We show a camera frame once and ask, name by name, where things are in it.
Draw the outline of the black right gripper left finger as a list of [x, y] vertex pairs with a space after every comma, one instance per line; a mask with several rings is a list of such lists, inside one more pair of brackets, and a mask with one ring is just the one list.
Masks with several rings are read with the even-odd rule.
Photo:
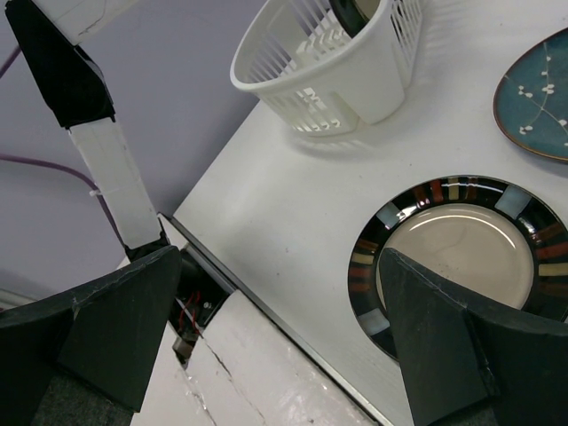
[[168, 246], [1, 313], [3, 425], [128, 425], [139, 412], [178, 287]]

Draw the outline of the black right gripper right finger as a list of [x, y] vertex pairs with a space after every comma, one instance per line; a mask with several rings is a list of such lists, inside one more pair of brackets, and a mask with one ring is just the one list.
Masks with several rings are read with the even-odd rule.
[[565, 425], [567, 326], [498, 303], [396, 249], [380, 280], [416, 425]]

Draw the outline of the beige plate with dark rim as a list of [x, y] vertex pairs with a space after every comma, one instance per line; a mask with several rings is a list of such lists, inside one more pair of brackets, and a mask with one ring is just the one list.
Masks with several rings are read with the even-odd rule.
[[501, 304], [567, 318], [567, 224], [520, 186], [480, 176], [434, 178], [369, 219], [351, 252], [348, 295], [364, 333], [395, 359], [380, 278], [385, 249]]

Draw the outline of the blue glazed ceramic plate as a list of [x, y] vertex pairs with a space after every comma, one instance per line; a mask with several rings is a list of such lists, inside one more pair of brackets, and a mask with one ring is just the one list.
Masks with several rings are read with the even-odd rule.
[[519, 57], [497, 85], [493, 117], [504, 136], [524, 150], [567, 161], [567, 30]]

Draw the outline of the black plate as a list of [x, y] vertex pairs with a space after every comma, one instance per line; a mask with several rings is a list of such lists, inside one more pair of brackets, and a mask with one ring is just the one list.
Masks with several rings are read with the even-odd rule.
[[375, 15], [380, 0], [330, 0], [333, 13], [349, 37], [354, 38]]

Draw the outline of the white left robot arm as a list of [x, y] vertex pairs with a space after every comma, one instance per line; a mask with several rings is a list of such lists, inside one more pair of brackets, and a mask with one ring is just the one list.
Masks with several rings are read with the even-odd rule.
[[88, 167], [126, 257], [169, 241], [143, 184], [102, 71], [81, 44], [131, 1], [8, 1], [5, 16], [45, 104]]

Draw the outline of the white plastic dish rack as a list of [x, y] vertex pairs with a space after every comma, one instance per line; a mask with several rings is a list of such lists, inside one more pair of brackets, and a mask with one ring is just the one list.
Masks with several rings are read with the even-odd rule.
[[403, 103], [422, 29], [422, 2], [381, 1], [351, 38], [329, 1], [268, 1], [233, 57], [233, 85], [313, 136], [377, 123]]

